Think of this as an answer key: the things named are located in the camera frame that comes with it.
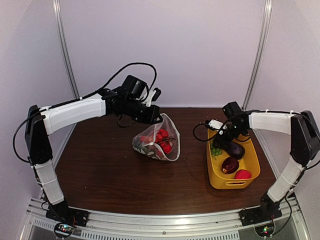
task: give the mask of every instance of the yellow basket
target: yellow basket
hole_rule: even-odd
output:
[[[216,133],[217,131],[208,129],[209,138],[214,136]],[[239,140],[245,140],[246,138],[247,137],[241,135]],[[239,160],[239,169],[237,171],[243,169],[251,172],[252,178],[249,179],[234,179],[237,171],[231,174],[225,174],[222,172],[222,163],[230,156],[224,150],[222,150],[222,154],[219,156],[212,155],[210,151],[210,142],[211,141],[208,141],[206,146],[206,161],[208,165],[210,184],[212,187],[215,189],[244,189],[259,176],[260,165],[251,139],[246,142],[234,140],[235,143],[242,145],[245,149],[243,158]]]

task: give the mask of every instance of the white wall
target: white wall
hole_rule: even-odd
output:
[[[266,48],[249,109],[311,110],[320,127],[320,1],[273,1]],[[280,171],[288,161],[290,137],[262,132]],[[313,240],[320,239],[320,166],[296,187]]]
[[[0,239],[17,239],[31,196],[37,197],[30,166],[17,159],[12,137],[31,105],[73,98],[63,64],[52,1],[0,0]],[[24,158],[25,128],[16,147]],[[57,152],[70,128],[51,138]]]
[[[257,52],[264,0],[65,0],[61,12],[75,80],[85,95],[129,62],[158,71],[164,107],[243,103]],[[152,69],[127,74],[147,82]]]

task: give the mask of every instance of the brown tabletop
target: brown tabletop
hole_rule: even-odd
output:
[[[132,138],[148,125],[119,128],[115,116],[77,124],[56,174],[72,207],[122,214],[193,214],[256,206],[274,183],[272,169],[250,133],[261,173],[245,189],[218,190],[209,182],[206,144],[192,129],[206,119],[225,120],[220,108],[162,108],[180,132],[180,157],[160,161],[132,148]],[[206,137],[206,130],[199,130]]]

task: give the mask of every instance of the eggplant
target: eggplant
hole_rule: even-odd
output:
[[[240,145],[239,143],[236,143],[234,141],[229,142],[229,144],[224,149],[231,157],[234,157],[237,160],[242,159],[242,157],[245,155],[245,148]]]

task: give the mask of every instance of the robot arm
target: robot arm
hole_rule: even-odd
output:
[[[140,100],[144,89],[148,94]],[[66,126],[108,115],[128,115],[135,122],[155,124],[162,122],[159,107],[151,105],[157,100],[161,91],[157,88],[149,91],[147,84],[129,75],[122,86],[100,89],[90,97],[72,100],[54,106],[29,108],[26,123],[25,141],[29,151],[29,161],[34,170],[38,184],[43,189],[49,204],[46,217],[54,220],[75,218],[76,225],[85,226],[88,212],[69,208],[61,191],[55,173],[52,158],[53,152],[48,135]]]
[[[289,161],[280,177],[262,196],[261,206],[240,213],[244,226],[256,224],[261,220],[268,221],[272,215],[279,216],[277,210],[281,200],[298,184],[307,165],[320,151],[319,130],[312,113],[243,111],[236,102],[228,103],[223,107],[223,111],[229,123],[217,124],[214,120],[208,122],[211,128],[217,129],[219,126],[213,142],[221,149],[228,149],[233,139],[238,138],[240,134],[247,135],[249,129],[274,131],[291,136]]]

